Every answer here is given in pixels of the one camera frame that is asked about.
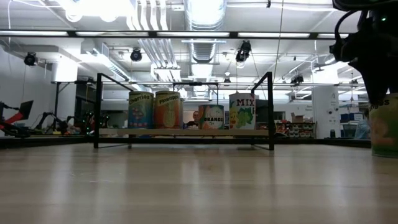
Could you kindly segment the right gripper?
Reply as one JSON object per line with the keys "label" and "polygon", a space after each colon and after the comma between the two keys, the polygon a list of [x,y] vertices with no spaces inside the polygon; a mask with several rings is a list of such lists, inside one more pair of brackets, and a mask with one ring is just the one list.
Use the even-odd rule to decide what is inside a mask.
{"label": "right gripper", "polygon": [[356,11],[345,13],[334,29],[335,43],[329,46],[336,61],[353,62],[361,74],[370,104],[378,105],[390,93],[397,93],[397,9],[362,10],[357,32],[343,38],[340,26]]}

